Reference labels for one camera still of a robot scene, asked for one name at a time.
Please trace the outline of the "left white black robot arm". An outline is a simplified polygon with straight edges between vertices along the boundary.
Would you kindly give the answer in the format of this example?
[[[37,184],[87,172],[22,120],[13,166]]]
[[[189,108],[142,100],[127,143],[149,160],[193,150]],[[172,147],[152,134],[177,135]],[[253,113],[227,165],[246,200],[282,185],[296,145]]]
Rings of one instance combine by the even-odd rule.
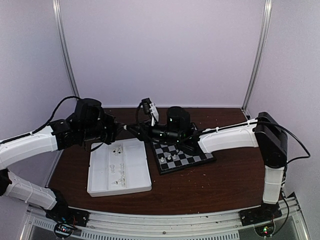
[[[44,178],[53,168],[54,157],[75,145],[115,141],[121,123],[105,112],[100,101],[78,98],[67,118],[52,116],[39,128],[0,142],[0,194],[36,205],[61,222],[72,218],[63,194],[45,187]]]

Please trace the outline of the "white plastic compartment tray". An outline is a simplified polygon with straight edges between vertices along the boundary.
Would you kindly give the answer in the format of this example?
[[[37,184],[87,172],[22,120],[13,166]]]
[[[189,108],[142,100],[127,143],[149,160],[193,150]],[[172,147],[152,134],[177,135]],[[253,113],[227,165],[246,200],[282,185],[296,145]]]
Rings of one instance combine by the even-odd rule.
[[[114,174],[110,165],[115,165]],[[136,138],[117,140],[91,152],[86,189],[93,198],[150,191],[145,143]]]

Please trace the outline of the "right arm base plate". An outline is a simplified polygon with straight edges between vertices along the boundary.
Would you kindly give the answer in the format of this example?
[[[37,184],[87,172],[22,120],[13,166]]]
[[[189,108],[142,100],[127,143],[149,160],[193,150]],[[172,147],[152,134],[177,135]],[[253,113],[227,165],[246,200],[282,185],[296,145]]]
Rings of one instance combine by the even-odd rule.
[[[259,206],[241,210],[239,212],[239,217],[243,226],[255,225],[271,221],[272,219],[279,218],[282,215],[282,211],[278,207],[270,208]]]

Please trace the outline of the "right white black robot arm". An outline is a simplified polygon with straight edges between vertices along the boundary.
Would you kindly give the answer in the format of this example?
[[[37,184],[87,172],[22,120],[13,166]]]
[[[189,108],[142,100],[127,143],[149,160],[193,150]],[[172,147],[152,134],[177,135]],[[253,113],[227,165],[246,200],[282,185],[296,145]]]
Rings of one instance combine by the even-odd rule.
[[[152,103],[140,103],[135,123],[124,129],[143,142],[175,146],[186,155],[199,156],[220,150],[259,148],[264,166],[262,203],[242,216],[257,216],[266,221],[280,216],[279,196],[285,184],[288,164],[288,135],[296,136],[279,125],[267,112],[242,123],[197,129],[190,114],[180,106],[166,112],[166,124],[159,123],[158,110]]]

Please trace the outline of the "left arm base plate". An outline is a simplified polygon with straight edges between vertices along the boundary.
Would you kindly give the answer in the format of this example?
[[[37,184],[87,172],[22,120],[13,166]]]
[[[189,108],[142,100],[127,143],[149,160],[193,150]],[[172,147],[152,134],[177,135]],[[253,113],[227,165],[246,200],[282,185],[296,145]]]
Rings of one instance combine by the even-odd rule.
[[[69,208],[66,213],[57,213],[52,210],[45,210],[45,213],[48,219],[72,227],[86,227],[90,216],[88,211],[75,208]]]

